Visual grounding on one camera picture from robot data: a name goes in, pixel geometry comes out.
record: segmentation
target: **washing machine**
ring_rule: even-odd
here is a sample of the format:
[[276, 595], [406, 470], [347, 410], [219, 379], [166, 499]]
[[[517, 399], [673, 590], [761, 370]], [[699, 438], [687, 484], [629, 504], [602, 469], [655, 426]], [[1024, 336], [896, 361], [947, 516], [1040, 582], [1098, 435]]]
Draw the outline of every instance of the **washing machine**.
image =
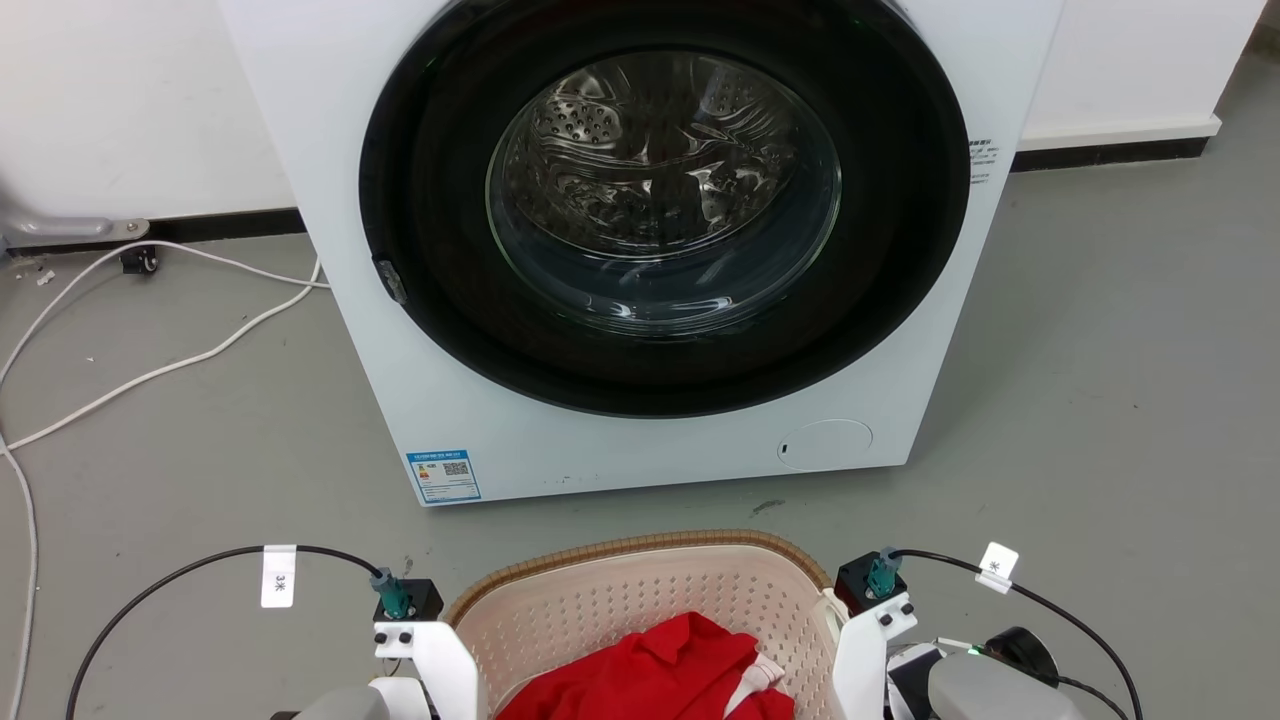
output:
[[221, 5], [428, 506], [905, 462], [1061, 10]]

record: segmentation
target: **brown basket rim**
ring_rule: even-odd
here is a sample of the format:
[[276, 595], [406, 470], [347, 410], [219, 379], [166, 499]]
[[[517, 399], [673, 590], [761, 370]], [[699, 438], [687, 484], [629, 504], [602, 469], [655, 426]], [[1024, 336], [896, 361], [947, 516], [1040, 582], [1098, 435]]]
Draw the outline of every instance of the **brown basket rim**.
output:
[[791, 542], [780, 538], [778, 536], [760, 530], [744, 529], [682, 530], [677, 533], [657, 533], [652, 536], [637, 536], [632, 538], [586, 544], [572, 550], [543, 555], [532, 560], [526, 560], [525, 562], [508, 565], [497, 573], [490, 573], [467, 588], [456, 601], [453, 601], [453, 605], [449, 606], [449, 610], [445, 611], [442, 620], [451, 625], [457, 625], [462, 618], [466, 616], [467, 611], [475, 606], [475, 603], [480, 602], [481, 598], [499, 587], [559, 568], [580, 565], [582, 562], [590, 562], [603, 557], [616, 557], [620, 555], [631, 555], [634, 552], [648, 552], [652, 550], [730, 544], [759, 547], [772, 551], [790, 560], [792, 565], [804, 571], [805, 575], [809, 575], [809, 579], [813, 580], [813, 583], [819, 588], [831, 587], [831, 578], [823, 571], [822, 566], [818, 565], [812, 556], [809, 556], [808, 552], [800, 550]]

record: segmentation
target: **blue and white sticker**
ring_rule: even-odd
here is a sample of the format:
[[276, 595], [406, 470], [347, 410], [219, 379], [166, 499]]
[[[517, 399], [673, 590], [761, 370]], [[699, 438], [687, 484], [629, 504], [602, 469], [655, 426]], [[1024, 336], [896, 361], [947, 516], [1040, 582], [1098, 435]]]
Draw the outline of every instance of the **blue and white sticker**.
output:
[[480, 483], [476, 482], [466, 450], [410, 452], [406, 457], [410, 474], [426, 505], [480, 500]]

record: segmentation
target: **green connector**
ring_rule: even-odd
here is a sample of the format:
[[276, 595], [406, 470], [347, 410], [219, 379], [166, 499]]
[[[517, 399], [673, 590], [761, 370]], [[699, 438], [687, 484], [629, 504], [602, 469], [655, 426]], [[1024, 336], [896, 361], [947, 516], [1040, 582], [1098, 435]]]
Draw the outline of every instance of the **green connector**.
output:
[[876, 600], [888, 597], [897, 587], [897, 569], [902, 566], [901, 560], [890, 557], [892, 547], [881, 551], [881, 556], [872, 560], [872, 570], [867, 575], [867, 587], [876, 596]]
[[369, 584], [372, 585], [378, 594], [383, 598], [383, 612], [387, 614], [392, 620], [402, 620], [408, 616], [408, 593], [404, 587], [401, 585], [399, 580], [392, 575], [390, 568], [379, 568], [380, 573], [376, 578], [369, 578]]

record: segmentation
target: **laundry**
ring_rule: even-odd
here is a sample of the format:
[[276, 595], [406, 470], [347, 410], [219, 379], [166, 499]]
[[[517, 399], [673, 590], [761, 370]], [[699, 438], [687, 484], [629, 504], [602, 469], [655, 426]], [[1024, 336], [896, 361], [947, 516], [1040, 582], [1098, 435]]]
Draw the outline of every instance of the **laundry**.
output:
[[687, 612], [534, 678], [498, 720], [791, 720], [756, 639]]

